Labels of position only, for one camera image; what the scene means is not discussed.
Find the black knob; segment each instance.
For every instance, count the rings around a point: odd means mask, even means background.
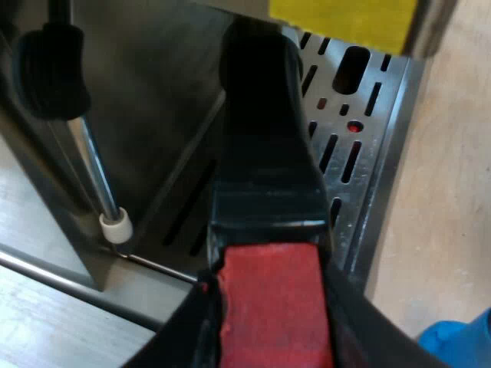
[[[21,37],[14,56],[14,81],[25,107],[36,117],[70,120],[86,113],[91,98],[82,74],[84,33],[50,22]]]

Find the metal rod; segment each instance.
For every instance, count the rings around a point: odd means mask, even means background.
[[[80,157],[84,162],[85,169],[91,179],[104,219],[109,222],[117,222],[120,219],[120,210],[110,190],[97,146],[85,118],[76,117],[67,123]]]

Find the espresso machine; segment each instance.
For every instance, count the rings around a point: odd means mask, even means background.
[[[424,58],[454,2],[412,2],[395,46],[273,3],[1,3],[0,263],[149,328],[170,316],[209,264],[226,120],[219,61],[227,29],[246,16],[298,45],[332,260],[363,291]],[[46,77],[46,65],[63,67]]]

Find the white plastic tip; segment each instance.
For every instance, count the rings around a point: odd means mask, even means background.
[[[107,222],[104,215],[99,216],[102,233],[108,242],[113,244],[121,244],[131,239],[133,235],[133,225],[131,224],[130,216],[126,209],[120,207],[121,218],[118,222]]]

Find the circular hole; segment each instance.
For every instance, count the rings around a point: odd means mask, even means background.
[[[348,123],[348,130],[352,133],[360,133],[363,130],[363,124],[359,121],[352,120]]]

